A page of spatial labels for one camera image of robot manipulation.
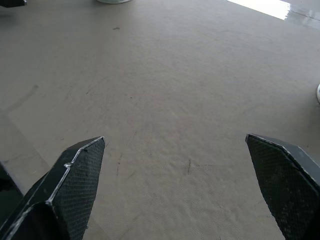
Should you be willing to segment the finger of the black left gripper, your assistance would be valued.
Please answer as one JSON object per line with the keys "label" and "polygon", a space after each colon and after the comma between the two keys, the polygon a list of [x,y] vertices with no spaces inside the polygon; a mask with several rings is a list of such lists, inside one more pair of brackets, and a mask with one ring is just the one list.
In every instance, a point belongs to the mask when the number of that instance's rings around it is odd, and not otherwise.
{"label": "finger of the black left gripper", "polygon": [[27,5],[27,0],[0,0],[0,6],[4,8],[23,7]]}

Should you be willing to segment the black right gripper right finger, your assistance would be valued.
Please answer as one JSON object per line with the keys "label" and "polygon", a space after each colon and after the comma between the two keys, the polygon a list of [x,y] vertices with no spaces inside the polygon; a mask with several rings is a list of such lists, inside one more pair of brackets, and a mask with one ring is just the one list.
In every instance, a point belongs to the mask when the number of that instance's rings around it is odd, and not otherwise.
{"label": "black right gripper right finger", "polygon": [[287,240],[320,238],[320,167],[300,147],[247,134],[263,199]]}

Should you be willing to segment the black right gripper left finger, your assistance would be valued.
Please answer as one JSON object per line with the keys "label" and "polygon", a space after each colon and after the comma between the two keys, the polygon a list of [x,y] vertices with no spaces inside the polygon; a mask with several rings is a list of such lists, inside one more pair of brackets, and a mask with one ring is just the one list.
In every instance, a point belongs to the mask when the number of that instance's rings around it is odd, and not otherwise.
{"label": "black right gripper left finger", "polygon": [[2,240],[81,240],[96,199],[105,150],[102,136],[68,147],[22,194],[0,166]]}

